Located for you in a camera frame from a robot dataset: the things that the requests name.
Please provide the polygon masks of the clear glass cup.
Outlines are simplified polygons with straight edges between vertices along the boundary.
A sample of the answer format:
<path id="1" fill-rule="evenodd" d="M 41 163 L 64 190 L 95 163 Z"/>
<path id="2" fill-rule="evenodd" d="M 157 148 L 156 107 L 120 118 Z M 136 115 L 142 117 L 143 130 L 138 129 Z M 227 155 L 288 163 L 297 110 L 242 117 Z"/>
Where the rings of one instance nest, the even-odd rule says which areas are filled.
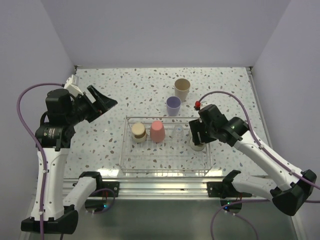
<path id="1" fill-rule="evenodd" d="M 172 131 L 172 138 L 177 143 L 182 143 L 184 141 L 184 127 L 181 124 L 174 126 Z"/>

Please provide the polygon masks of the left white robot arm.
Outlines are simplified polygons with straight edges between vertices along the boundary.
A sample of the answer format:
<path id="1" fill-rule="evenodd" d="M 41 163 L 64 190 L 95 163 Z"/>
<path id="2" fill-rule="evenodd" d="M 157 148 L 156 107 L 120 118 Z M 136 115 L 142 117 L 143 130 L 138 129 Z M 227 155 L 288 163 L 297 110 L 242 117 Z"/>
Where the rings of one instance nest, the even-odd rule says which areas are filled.
<path id="1" fill-rule="evenodd" d="M 85 171 L 70 193 L 63 196 L 64 171 L 75 126 L 82 121 L 93 122 L 118 103 L 93 85 L 87 90 L 94 101 L 72 84 L 60 84 L 48 92 L 47 110 L 36 132 L 30 130 L 22 117 L 22 97 L 17 100 L 18 117 L 35 141 L 38 156 L 35 202 L 30 216 L 21 222 L 23 232 L 39 233 L 42 239 L 45 234 L 71 235 L 77 228 L 79 211 L 90 196 L 106 194 L 116 198 L 118 195 L 113 187 L 104 186 L 100 172 Z"/>

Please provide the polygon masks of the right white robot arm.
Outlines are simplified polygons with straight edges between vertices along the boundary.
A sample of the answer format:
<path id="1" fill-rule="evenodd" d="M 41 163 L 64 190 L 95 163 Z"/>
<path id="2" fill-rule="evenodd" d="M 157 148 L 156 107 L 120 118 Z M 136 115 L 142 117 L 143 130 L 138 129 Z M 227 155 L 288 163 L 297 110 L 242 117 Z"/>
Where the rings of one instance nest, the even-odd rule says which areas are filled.
<path id="1" fill-rule="evenodd" d="M 221 198 L 251 194 L 272 201 L 288 216 L 294 216 L 312 194 L 317 175 L 310 169 L 301 170 L 266 145 L 239 117 L 228 120 L 214 104 L 201 107 L 196 101 L 199 118 L 189 122 L 192 142 L 196 147 L 220 141 L 237 149 L 267 173 L 268 178 L 245 175 L 232 170 L 215 187 Z"/>

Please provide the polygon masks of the red plastic cup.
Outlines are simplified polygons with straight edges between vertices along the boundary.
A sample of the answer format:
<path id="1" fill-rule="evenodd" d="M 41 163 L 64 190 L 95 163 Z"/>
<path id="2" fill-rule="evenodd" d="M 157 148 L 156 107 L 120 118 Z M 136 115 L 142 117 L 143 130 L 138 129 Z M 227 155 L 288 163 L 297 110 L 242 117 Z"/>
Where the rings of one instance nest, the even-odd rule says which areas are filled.
<path id="1" fill-rule="evenodd" d="M 159 120 L 154 121 L 150 127 L 150 138 L 155 143 L 160 143 L 165 139 L 165 127 Z"/>

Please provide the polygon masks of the purple plastic cup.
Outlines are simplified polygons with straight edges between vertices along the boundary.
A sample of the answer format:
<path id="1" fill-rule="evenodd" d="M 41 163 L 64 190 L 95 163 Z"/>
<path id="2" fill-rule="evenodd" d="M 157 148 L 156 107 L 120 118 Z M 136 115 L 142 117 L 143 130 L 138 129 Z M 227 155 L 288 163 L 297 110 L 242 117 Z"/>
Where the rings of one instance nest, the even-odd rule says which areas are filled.
<path id="1" fill-rule="evenodd" d="M 181 100 L 177 96 L 170 96 L 166 100 L 166 110 L 169 116 L 177 116 L 181 107 Z"/>

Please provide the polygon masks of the tall beige cup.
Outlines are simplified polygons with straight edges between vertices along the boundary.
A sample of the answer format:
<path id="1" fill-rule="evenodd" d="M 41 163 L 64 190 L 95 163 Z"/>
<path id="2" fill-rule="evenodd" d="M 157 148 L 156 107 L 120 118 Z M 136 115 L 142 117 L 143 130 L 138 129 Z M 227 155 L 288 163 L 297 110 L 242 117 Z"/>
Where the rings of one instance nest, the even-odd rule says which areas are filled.
<path id="1" fill-rule="evenodd" d="M 182 102 L 187 98 L 190 91 L 191 83 L 184 78 L 177 79 L 174 82 L 174 92 L 175 96 L 178 97 Z"/>

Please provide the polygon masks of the steel cup back row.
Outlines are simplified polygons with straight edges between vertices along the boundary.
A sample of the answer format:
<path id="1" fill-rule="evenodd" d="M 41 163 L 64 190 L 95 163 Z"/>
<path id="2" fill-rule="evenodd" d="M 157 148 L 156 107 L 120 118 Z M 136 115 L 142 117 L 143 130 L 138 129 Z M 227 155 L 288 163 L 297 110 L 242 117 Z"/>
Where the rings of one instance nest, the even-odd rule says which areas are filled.
<path id="1" fill-rule="evenodd" d="M 206 147 L 206 144 L 203 144 L 203 143 L 200 143 L 199 145 L 195 145 L 192 137 L 189 139 L 189 145 L 190 145 L 191 149 L 196 152 L 200 152 Z"/>

